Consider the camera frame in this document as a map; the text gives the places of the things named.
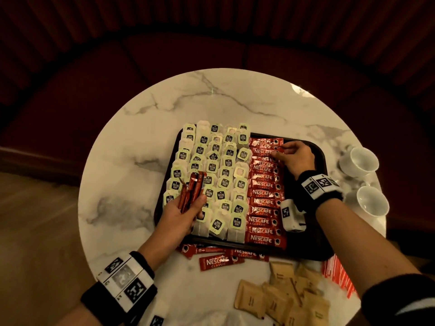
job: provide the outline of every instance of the hand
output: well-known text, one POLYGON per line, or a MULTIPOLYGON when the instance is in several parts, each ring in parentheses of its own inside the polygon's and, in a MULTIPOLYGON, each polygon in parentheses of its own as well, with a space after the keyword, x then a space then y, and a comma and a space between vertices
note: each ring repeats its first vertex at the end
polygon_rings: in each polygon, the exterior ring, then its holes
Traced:
POLYGON ((153 270, 164 263, 183 238, 192 232, 196 216, 202 217, 201 211, 207 197, 200 195, 184 214, 178 209, 179 201, 178 196, 166 204, 154 232, 138 250, 153 270))
POLYGON ((274 151, 271 155, 275 159, 284 161, 296 180, 305 170, 316 170, 314 166, 314 154, 301 141, 287 142, 281 147, 284 148, 284 153, 274 151))

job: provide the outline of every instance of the marble tabletop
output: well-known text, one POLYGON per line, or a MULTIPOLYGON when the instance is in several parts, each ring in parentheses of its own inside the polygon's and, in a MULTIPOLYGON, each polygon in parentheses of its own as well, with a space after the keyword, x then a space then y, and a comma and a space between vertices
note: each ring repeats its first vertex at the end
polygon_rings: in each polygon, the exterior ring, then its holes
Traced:
MULTIPOLYGON (((311 141, 323 150, 329 175, 345 192, 362 183, 346 177, 337 165, 346 147, 360 145, 358 139, 329 107, 300 87, 236 69, 208 69, 168 78, 122 106, 89 153, 80 185, 78 219, 94 276, 150 236, 175 137, 184 123, 198 120, 246 122, 253 132, 311 141)), ((379 188, 375 174, 365 181, 379 188)), ((385 236, 384 217, 367 221, 385 236)), ((269 317, 259 320, 233 308, 240 279, 257 284, 268 281, 268 263, 246 260, 200 272, 201 256, 188 260, 174 252, 156 272, 159 298, 170 307, 165 324, 221 325, 228 313, 230 324, 273 324, 269 317)), ((307 264, 320 269, 320 262, 307 264)), ((338 285, 326 279, 320 288, 331 301, 330 325, 345 325, 359 309, 359 299, 353 295, 348 300, 338 285)))

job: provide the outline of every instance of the wooden floor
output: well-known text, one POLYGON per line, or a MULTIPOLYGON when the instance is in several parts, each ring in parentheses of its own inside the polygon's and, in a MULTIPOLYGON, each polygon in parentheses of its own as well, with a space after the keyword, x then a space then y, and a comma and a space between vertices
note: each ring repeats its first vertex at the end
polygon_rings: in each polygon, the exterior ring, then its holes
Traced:
POLYGON ((0 325, 52 325, 94 283, 78 188, 0 173, 0 325))

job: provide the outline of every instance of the person's right hand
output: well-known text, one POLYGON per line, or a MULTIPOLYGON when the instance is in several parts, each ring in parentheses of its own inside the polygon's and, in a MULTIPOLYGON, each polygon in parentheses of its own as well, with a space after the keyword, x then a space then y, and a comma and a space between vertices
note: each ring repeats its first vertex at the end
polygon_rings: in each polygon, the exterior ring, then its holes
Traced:
POLYGON ((281 147, 284 148, 284 153, 274 151, 271 155, 275 159, 284 161, 296 180, 305 170, 316 169, 314 166, 314 154, 301 141, 287 142, 281 147))

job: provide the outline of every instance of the cup rim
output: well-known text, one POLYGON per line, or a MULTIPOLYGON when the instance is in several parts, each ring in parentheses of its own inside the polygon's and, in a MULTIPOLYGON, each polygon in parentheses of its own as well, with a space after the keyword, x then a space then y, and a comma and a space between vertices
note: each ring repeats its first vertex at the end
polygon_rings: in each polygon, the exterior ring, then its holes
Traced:
POLYGON ((354 148, 351 150, 349 156, 350 156, 350 158, 351 158, 352 163, 355 165, 355 167, 357 167, 359 170, 362 170, 363 172, 366 172, 366 173, 372 173, 372 172, 375 172, 376 170, 379 169, 379 159, 378 159, 378 157, 376 156, 376 154, 373 153, 372 151, 370 151, 369 149, 363 147, 363 146, 356 146, 356 147, 354 147, 354 148), (371 153, 371 154, 373 155, 373 157, 374 157, 375 160, 376 160, 376 164, 377 164, 374 170, 366 170, 366 169, 362 169, 360 166, 358 166, 358 165, 355 163, 355 161, 353 161, 353 159, 352 159, 352 153, 353 153, 356 149, 362 149, 362 150, 365 150, 365 151, 367 151, 367 152, 369 152, 369 153, 371 153))
POLYGON ((356 192, 356 201, 358 202, 358 205, 361 207, 362 210, 364 210, 365 213, 367 213, 373 217, 385 217, 390 211, 390 203, 388 202, 387 197, 382 193, 381 190, 378 190, 377 188, 374 188, 373 186, 368 186, 368 185, 361 186, 356 192), (359 193, 361 192, 361 190, 371 190, 371 191, 376 190, 376 193, 380 193, 381 197, 387 203, 387 211, 383 215, 373 215, 372 213, 368 212, 363 206, 361 206, 361 203, 359 202, 359 199, 358 199, 359 198, 358 196, 359 196, 359 193))

